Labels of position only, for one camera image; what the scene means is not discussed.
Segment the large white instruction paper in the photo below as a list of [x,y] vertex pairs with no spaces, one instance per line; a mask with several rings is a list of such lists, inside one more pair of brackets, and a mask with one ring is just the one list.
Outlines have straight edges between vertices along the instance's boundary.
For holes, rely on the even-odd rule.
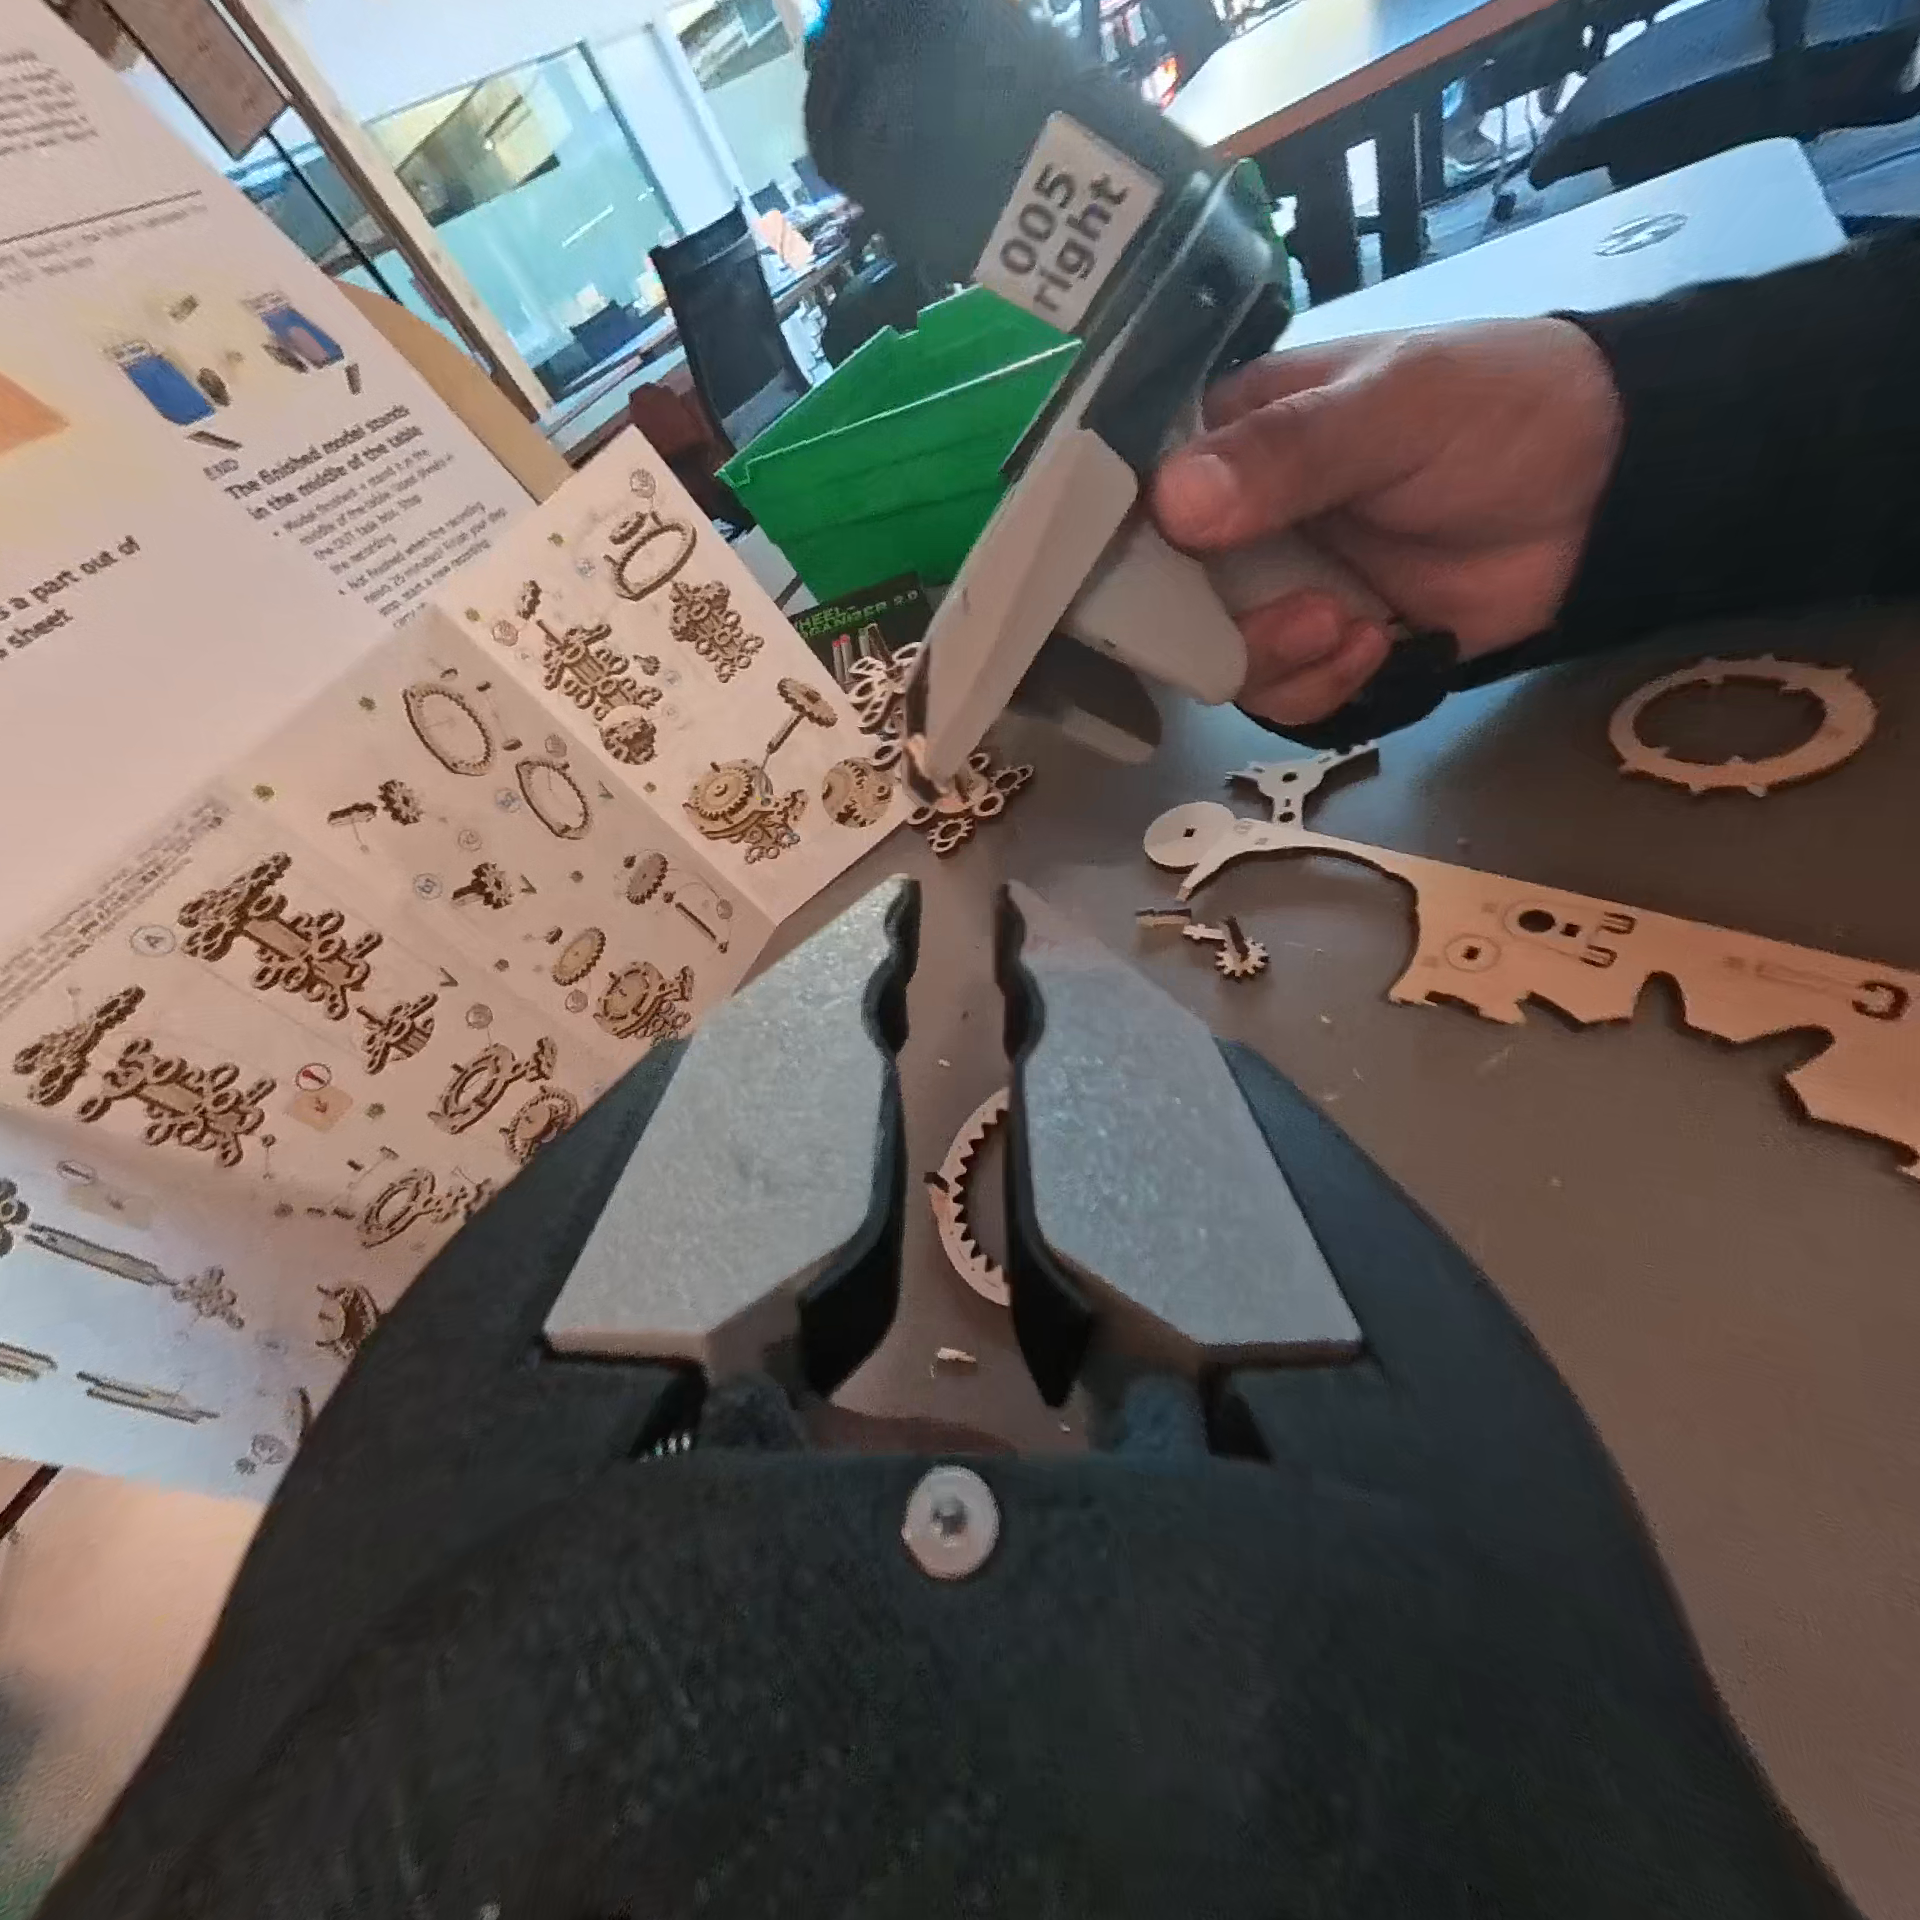
[[12,937],[535,501],[45,4],[3,111]]

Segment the tan curved board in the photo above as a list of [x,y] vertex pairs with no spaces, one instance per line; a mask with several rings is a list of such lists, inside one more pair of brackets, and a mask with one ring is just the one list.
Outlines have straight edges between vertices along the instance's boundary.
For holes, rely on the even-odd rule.
[[466,431],[533,501],[546,501],[567,477],[561,456],[491,375],[396,299],[347,280],[334,282],[355,312],[421,375]]

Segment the folded instruction leaflet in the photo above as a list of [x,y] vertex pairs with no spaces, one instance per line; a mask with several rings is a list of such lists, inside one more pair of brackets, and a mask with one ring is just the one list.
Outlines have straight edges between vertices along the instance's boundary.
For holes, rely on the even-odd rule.
[[435,1253],[906,824],[650,450],[4,901],[4,1471],[260,1499]]

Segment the person's right forearm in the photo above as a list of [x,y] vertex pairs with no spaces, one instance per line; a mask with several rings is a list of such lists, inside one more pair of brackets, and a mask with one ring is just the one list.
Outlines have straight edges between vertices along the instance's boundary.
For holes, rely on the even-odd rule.
[[1914,227],[1567,320],[1613,377],[1622,437],[1524,666],[1703,619],[1916,596]]

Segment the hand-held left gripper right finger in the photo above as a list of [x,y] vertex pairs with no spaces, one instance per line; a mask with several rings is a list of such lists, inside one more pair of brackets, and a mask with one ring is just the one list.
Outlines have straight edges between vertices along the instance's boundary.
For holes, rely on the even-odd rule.
[[1005,1273],[1045,1403],[1353,1361],[1359,1322],[1209,1027],[1018,881],[995,975]]

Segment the long wooden offcut sheet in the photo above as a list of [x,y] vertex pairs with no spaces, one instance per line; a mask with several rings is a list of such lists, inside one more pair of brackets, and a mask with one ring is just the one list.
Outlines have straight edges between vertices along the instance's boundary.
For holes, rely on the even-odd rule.
[[1782,1084],[1812,1123],[1882,1141],[1917,1176],[1917,975],[1678,919],[1426,855],[1297,826],[1242,828],[1194,873],[1181,901],[1245,858],[1323,858],[1410,893],[1413,952],[1395,1004],[1453,1004],[1523,1024],[1539,1002],[1582,1027],[1627,1021],[1646,986],[1673,986],[1685,1029],[1738,1047],[1791,1033],[1822,1049]]

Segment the brown table with black legs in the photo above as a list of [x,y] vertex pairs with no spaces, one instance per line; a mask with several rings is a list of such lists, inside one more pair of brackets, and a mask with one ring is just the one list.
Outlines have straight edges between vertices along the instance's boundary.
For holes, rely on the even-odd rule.
[[1290,252],[1310,299],[1330,305],[1359,288],[1350,151],[1375,153],[1381,275],[1417,269],[1445,184],[1446,85],[1575,16],[1549,3],[1286,4],[1214,53],[1165,119],[1223,160],[1251,160],[1293,204]]

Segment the small three-armed wooden part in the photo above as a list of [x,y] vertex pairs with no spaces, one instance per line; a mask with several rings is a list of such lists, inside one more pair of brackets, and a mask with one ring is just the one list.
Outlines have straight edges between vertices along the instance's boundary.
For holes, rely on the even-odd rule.
[[1375,762],[1374,740],[1293,760],[1269,760],[1227,772],[1227,784],[1252,789],[1274,826],[1303,826],[1307,800],[1335,775]]

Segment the wooden disc with square hole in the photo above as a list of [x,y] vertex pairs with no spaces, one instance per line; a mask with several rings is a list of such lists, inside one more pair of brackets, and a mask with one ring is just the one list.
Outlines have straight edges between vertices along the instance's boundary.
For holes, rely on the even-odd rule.
[[1238,817],[1235,807],[1196,800],[1163,811],[1142,834],[1142,855],[1165,873],[1194,873],[1217,843],[1242,828],[1262,826]]

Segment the wooden model with loop arms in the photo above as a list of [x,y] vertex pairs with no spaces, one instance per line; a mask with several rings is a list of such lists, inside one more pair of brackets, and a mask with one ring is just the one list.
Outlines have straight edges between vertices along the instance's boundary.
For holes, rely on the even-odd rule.
[[962,775],[931,799],[908,779],[906,693],[925,653],[923,640],[893,651],[858,659],[849,669],[849,698],[860,731],[870,740],[865,762],[874,768],[887,800],[906,795],[906,826],[922,832],[937,858],[961,850],[975,829],[998,819],[1034,783],[1028,762],[1011,762],[995,751],[973,751]]

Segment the black printed box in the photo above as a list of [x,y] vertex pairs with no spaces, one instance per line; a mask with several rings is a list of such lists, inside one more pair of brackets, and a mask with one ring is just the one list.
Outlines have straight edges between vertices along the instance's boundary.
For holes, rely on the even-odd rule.
[[914,575],[850,589],[789,617],[817,659],[842,689],[865,660],[891,663],[900,650],[923,640],[933,607]]

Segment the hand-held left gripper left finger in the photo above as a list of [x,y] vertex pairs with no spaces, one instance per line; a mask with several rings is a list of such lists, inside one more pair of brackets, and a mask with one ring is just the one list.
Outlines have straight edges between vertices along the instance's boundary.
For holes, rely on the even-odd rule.
[[705,1021],[546,1312],[556,1356],[820,1401],[876,1356],[900,1297],[918,944],[922,885],[891,875]]

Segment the person's right hand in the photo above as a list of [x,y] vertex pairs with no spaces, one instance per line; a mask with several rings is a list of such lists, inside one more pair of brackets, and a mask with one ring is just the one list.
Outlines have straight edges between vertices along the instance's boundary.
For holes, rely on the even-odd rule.
[[1559,616],[1622,421],[1613,373],[1567,320],[1291,348],[1209,389],[1150,505],[1199,559],[1301,533],[1470,663]]

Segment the black office chair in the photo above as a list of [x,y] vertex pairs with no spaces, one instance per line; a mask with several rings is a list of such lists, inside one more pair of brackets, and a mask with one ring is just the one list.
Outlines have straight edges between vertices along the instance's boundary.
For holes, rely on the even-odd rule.
[[692,386],[719,439],[750,447],[809,394],[741,207],[650,249]]
[[1639,186],[1773,137],[1916,114],[1916,3],[1707,3],[1606,53],[1542,132],[1526,181]]

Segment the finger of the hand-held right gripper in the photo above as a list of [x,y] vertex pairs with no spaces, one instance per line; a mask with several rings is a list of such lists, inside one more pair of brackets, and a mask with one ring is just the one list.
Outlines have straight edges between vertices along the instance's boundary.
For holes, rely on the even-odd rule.
[[903,779],[939,799],[969,770],[1138,499],[1090,427],[1057,423],[934,611],[903,696]]

